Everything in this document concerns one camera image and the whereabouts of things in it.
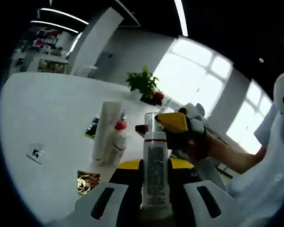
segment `ceiling light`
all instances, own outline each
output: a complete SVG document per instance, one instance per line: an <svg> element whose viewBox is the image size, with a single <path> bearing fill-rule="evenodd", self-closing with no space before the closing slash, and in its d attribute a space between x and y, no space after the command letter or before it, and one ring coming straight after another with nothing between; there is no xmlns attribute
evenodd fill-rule
<svg viewBox="0 0 284 227"><path fill-rule="evenodd" d="M182 35L183 36L188 36L187 32L187 26L186 26L186 20L185 20L185 14L183 10L183 5L181 0L175 0L175 4L177 7L177 11L179 14L179 19L180 19L180 24L181 24L181 29L182 29Z"/></svg>
<svg viewBox="0 0 284 227"><path fill-rule="evenodd" d="M82 23L84 23L84 24L86 24L86 25L89 24L89 23L86 22L85 20L81 20L80 18L77 18L77 17L75 17L75 16L73 16L73 15L71 15L71 14L64 13L64 12L61 12L61 11L58 11L58 10L55 10L55 9L41 8L40 10L51 11L51 12L55 12L55 13L60 13L60 14L66 15L66 16L68 16L68 17L74 18L74 19L76 19L76 20L78 20L78 21L80 21L80 22L82 22Z"/></svg>
<svg viewBox="0 0 284 227"><path fill-rule="evenodd" d="M57 27L64 28L64 29L66 29L66 30L70 30L70 31L75 32L75 33L79 33L78 31L73 30L73 29L71 29L71 28L64 27L64 26L62 26L62 25L57 25L57 24L50 23L50 22L39 21L39 20L32 20L31 23L40 23L40 24L46 24L46 25L53 25L53 26L57 26Z"/></svg>

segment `white sleeve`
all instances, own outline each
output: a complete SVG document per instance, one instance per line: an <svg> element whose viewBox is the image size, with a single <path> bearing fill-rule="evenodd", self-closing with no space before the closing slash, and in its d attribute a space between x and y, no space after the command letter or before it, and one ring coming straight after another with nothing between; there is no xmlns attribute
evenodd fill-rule
<svg viewBox="0 0 284 227"><path fill-rule="evenodd" d="M275 104L272 104L268 114L254 133L255 137L262 144L263 147L267 148L268 146L271 126L273 125L277 113L277 107L275 106Z"/></svg>

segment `table surface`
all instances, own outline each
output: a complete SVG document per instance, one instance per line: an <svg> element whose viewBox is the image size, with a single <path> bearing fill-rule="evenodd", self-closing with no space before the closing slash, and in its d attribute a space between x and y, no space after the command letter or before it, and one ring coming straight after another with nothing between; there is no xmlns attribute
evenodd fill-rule
<svg viewBox="0 0 284 227"><path fill-rule="evenodd" d="M12 75L0 96L0 139L11 178L28 208L42 221L74 210L77 171L100 173L108 181L114 168L92 162L93 139L84 136L104 101L126 101L131 137L121 161L142 158L143 139L134 132L154 106L131 100L127 87L56 73ZM26 156L33 142L43 145L42 164Z"/></svg>

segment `gold packet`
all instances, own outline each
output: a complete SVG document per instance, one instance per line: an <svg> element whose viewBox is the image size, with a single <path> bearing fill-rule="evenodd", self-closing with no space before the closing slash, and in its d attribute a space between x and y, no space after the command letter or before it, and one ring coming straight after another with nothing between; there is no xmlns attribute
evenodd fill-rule
<svg viewBox="0 0 284 227"><path fill-rule="evenodd" d="M100 183L100 174L91 174L78 170L77 183L78 193L85 195Z"/></svg>

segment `bottle label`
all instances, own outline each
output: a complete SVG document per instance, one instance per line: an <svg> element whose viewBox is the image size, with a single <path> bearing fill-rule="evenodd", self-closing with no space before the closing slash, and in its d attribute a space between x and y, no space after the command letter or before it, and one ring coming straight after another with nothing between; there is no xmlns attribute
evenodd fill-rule
<svg viewBox="0 0 284 227"><path fill-rule="evenodd" d="M164 151L162 147L148 147L147 166L148 204L158 206L165 204L164 190Z"/></svg>

